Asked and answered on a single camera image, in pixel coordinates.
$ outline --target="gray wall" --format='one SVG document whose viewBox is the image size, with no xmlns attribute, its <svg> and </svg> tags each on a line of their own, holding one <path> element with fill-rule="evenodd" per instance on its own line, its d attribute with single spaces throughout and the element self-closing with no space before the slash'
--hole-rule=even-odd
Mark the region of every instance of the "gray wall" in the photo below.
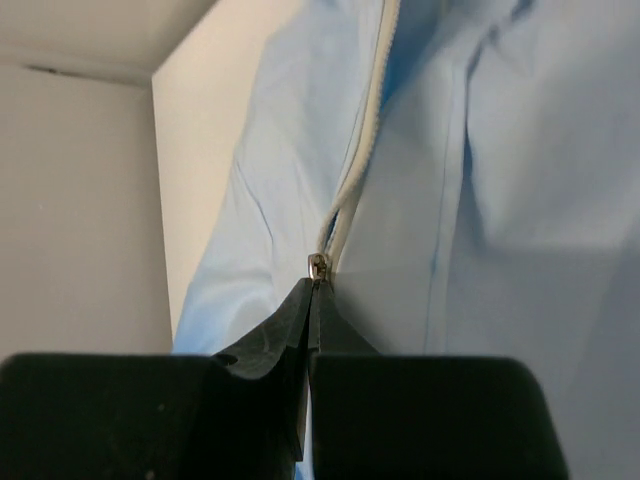
<svg viewBox="0 0 640 480">
<path fill-rule="evenodd" d="M 151 92 L 0 66 L 0 358 L 170 342 Z"/>
</svg>

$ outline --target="zipper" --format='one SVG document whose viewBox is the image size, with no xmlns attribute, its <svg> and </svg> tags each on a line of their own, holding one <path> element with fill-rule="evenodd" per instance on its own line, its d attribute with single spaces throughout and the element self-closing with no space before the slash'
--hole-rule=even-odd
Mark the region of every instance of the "zipper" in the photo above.
<svg viewBox="0 0 640 480">
<path fill-rule="evenodd" d="M 358 145 L 353 155 L 353 161 L 349 167 L 344 181 L 333 201 L 329 214 L 325 217 L 323 227 L 318 237 L 318 252 L 311 255 L 309 263 L 309 276 L 314 278 L 311 271 L 311 258 L 321 256 L 326 262 L 324 278 L 331 281 L 329 267 L 337 266 L 342 248 L 346 241 L 351 221 L 360 197 L 359 185 L 369 163 L 376 140 L 380 122 L 379 112 L 382 101 L 382 88 L 385 72 L 389 61 L 389 53 L 398 25 L 398 13 L 400 0 L 385 0 L 382 6 L 380 18 L 380 30 L 376 42 L 376 52 L 373 59 L 373 69 L 369 92 L 362 120 L 362 128 Z"/>
</svg>

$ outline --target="cloth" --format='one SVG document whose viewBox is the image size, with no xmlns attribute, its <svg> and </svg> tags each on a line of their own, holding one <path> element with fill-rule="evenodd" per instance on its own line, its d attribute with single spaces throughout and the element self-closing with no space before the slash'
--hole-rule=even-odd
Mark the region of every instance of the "cloth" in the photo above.
<svg viewBox="0 0 640 480">
<path fill-rule="evenodd" d="M 310 0 L 266 47 L 176 352 L 233 343 L 305 276 L 382 7 Z M 334 265 L 380 351 L 525 362 L 577 479 L 640 477 L 639 24 L 635 0 L 404 0 Z"/>
</svg>

